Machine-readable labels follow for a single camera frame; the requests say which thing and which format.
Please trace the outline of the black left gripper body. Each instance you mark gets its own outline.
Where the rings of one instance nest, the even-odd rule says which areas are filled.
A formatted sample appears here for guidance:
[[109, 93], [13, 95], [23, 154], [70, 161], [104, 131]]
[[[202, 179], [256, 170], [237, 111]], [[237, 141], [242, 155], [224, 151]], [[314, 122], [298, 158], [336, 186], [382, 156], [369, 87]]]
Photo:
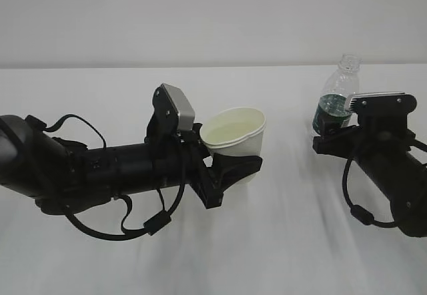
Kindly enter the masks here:
[[209, 153], [201, 142], [201, 127], [201, 123], [195, 123], [190, 131], [174, 129], [167, 133], [155, 123], [147, 126], [144, 142], [152, 162], [151, 180], [160, 188], [188, 184], [205, 208], [217, 208], [224, 193], [216, 187], [216, 180], [204, 163]]

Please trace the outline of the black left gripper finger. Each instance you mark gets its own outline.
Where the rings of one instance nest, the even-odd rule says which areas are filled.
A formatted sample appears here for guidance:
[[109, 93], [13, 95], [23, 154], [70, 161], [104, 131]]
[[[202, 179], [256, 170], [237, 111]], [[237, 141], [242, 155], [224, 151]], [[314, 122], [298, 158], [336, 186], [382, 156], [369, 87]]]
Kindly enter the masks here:
[[215, 193], [224, 193], [228, 188], [257, 174], [263, 159], [260, 156], [226, 156], [213, 154], [212, 165], [208, 168]]

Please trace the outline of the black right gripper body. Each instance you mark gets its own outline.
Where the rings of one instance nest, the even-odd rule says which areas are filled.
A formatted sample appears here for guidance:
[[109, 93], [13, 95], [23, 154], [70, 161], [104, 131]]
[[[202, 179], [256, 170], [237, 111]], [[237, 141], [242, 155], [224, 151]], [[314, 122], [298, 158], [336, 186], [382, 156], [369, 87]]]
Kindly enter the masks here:
[[417, 159], [410, 154], [415, 134], [408, 129], [408, 115], [358, 116], [358, 125], [316, 135], [313, 149], [317, 154], [354, 160], [360, 167], [416, 167]]

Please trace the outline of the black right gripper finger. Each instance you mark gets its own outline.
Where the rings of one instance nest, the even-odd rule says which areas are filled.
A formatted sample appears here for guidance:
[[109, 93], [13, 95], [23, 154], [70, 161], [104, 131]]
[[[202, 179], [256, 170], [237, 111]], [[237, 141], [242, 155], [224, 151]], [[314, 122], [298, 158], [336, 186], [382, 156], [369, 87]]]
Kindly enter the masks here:
[[319, 117], [318, 133], [321, 136], [332, 135], [343, 127], [347, 127], [350, 122], [350, 116], [324, 115]]

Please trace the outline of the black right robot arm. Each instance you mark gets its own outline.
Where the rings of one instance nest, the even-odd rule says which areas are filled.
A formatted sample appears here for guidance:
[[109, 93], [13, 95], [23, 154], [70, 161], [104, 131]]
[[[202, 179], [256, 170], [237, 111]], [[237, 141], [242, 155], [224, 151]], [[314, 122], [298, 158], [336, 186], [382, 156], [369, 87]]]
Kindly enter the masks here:
[[[426, 164], [410, 153], [412, 147], [425, 151], [426, 144], [408, 129], [406, 115], [359, 117], [358, 122], [313, 139], [317, 154], [345, 159], [341, 185], [351, 215], [365, 226], [398, 228], [410, 237], [426, 237]], [[377, 220], [351, 200], [348, 177], [352, 163], [357, 163], [389, 201], [391, 222]]]

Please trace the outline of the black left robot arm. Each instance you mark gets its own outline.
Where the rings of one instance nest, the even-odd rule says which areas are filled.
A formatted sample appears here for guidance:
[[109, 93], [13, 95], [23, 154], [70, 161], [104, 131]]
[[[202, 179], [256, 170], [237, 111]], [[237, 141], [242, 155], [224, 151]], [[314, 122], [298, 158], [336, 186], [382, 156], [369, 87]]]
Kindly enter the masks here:
[[257, 172], [257, 155], [212, 154], [191, 131], [151, 135], [143, 143], [90, 149], [84, 143], [55, 137], [32, 117], [1, 117], [1, 185], [34, 200], [47, 215], [72, 214], [114, 198], [191, 186], [206, 208], [222, 204], [224, 192]]

